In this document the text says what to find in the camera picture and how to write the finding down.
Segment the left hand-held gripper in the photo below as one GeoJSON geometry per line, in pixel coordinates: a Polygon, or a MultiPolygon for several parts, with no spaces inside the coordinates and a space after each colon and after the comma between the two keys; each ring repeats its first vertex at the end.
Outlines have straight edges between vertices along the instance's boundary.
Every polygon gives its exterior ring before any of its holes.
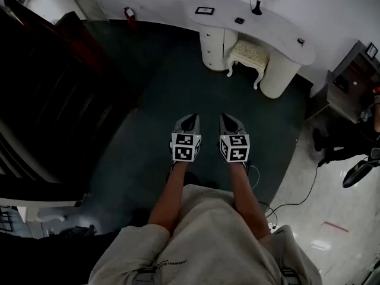
{"type": "Polygon", "coordinates": [[[200,152],[201,142],[200,116],[193,113],[180,118],[170,142],[173,161],[193,162],[200,152]]]}

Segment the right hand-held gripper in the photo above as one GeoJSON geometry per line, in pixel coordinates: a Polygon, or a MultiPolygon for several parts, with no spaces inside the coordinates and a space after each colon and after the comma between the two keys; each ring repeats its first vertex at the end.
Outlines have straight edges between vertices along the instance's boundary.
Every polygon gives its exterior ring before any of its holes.
{"type": "Polygon", "coordinates": [[[247,162],[250,150],[249,134],[235,117],[222,113],[219,116],[219,150],[228,163],[247,162]]]}

